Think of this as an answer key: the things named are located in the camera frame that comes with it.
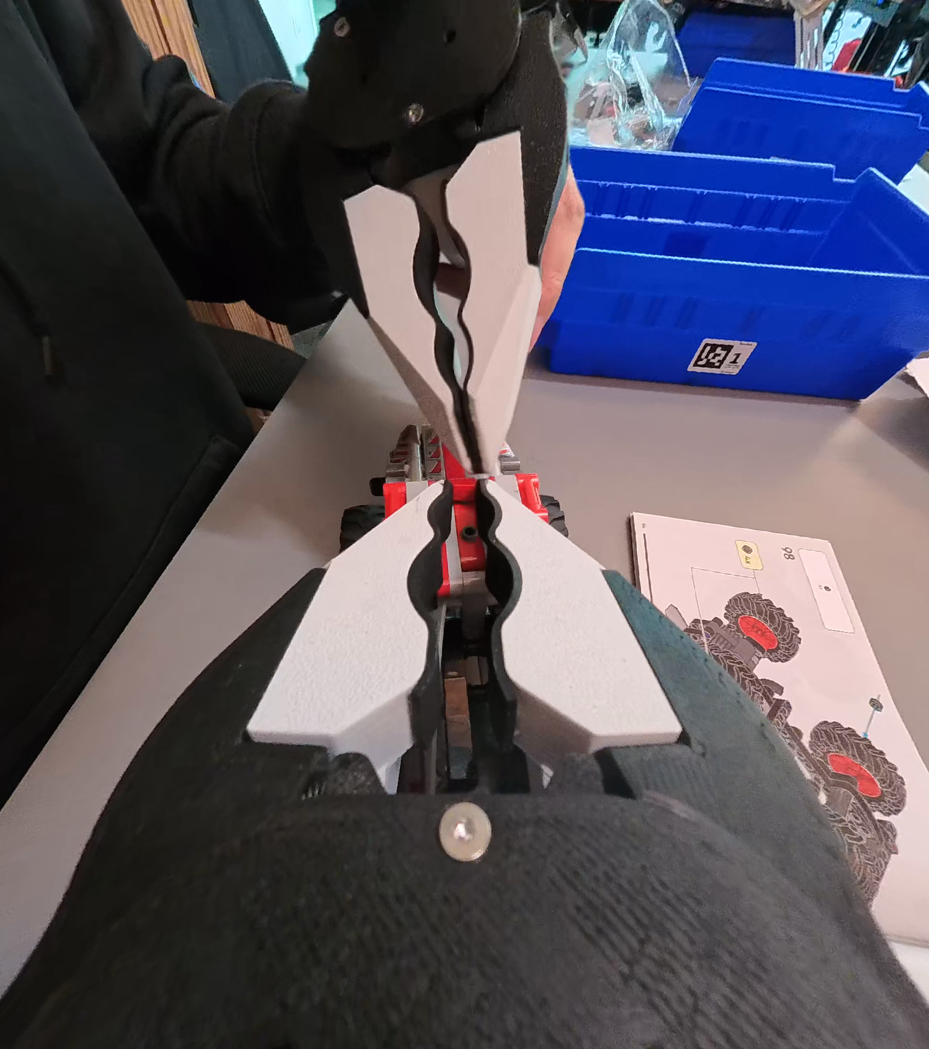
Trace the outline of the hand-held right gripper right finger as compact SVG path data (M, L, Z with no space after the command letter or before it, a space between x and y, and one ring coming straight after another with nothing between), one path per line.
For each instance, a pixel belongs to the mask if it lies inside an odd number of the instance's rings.
M478 481L476 511L509 749L549 789L598 752L679 742L680 718L602 565L499 481Z

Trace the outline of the person's left hand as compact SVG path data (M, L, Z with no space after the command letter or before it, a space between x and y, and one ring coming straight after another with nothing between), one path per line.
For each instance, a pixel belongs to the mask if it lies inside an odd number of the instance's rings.
M576 181L572 167L565 168L565 177L559 202L550 217L540 261L541 295L531 337L531 349L537 345L540 334L555 311L580 238L585 219L585 204Z

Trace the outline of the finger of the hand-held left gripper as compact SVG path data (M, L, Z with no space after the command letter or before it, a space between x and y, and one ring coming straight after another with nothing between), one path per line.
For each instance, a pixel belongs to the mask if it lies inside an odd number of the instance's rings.
M468 389L476 352L462 316L471 267L445 198L445 181L409 181L402 190L376 185L348 198L344 209L370 328L422 415L464 468L479 474L483 456ZM454 295L454 325L437 302L444 256L463 281Z
M518 130L471 150L445 185L445 217L469 272L459 323L469 348L462 418L474 446L471 471L491 475L514 418L541 294L527 255Z

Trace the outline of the blue bin with tag sticker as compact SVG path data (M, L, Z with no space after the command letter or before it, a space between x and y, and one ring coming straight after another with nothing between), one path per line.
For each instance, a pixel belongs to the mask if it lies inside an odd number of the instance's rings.
M863 400L929 350L929 215L874 169L574 147L557 374Z

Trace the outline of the clear plastic bag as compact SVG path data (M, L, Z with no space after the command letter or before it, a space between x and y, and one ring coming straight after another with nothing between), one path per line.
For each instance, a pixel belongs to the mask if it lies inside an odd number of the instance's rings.
M568 143L669 151L696 90L668 4L622 2L606 30L587 33L571 59Z

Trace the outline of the person's black hooded torso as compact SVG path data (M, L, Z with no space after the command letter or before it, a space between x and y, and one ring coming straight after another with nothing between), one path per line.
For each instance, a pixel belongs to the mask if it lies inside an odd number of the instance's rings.
M107 163L137 45L0 2L0 810L252 440Z

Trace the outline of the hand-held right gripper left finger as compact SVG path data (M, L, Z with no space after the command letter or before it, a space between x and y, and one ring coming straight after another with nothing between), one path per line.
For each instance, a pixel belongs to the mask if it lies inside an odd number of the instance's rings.
M448 481L422 491L322 570L249 721L249 738L367 757L387 793L429 748L442 705Z

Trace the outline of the plain blue plastic bin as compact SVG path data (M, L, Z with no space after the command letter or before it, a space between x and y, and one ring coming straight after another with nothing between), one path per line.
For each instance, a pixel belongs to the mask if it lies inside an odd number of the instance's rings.
M716 59L674 151L829 164L842 179L869 168L900 181L929 151L929 86Z

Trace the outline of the red brick-built toy truck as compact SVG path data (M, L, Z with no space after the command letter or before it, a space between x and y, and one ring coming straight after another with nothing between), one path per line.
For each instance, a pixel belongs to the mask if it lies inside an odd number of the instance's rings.
M406 426L385 474L370 480L375 502L346 509L340 521L340 551L346 551L427 487L453 487L451 531L442 545L442 708L431 743L401 759L396 791L467 791L478 779L473 759L470 698L487 684L487 646L498 606L485 584L485 545L475 504L476 481L433 427Z

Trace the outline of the person's left forearm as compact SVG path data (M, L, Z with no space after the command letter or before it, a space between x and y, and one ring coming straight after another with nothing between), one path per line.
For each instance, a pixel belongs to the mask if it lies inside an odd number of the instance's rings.
M107 163L183 299L244 302L290 334L331 322L346 295L305 213L303 94L263 82L228 106L183 60L133 58Z

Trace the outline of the black chair seat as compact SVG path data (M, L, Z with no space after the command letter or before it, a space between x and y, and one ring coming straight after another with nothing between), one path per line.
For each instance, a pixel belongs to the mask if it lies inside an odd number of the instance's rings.
M246 407L271 412L304 368L307 358L272 340L198 321Z

